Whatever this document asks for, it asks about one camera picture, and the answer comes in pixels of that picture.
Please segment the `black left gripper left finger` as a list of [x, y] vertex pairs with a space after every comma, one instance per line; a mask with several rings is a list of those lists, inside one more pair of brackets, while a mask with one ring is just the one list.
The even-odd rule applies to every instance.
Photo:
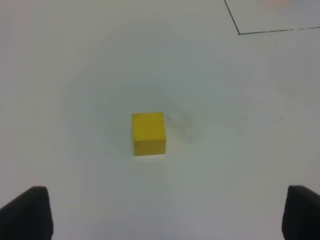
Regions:
[[33, 186], [0, 209], [2, 240], [51, 240], [54, 233], [50, 197], [45, 186]]

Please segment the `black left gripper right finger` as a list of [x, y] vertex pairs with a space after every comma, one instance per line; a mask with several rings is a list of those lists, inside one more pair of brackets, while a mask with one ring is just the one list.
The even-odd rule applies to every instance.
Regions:
[[320, 238], [320, 195], [302, 185], [290, 185], [281, 225], [285, 240]]

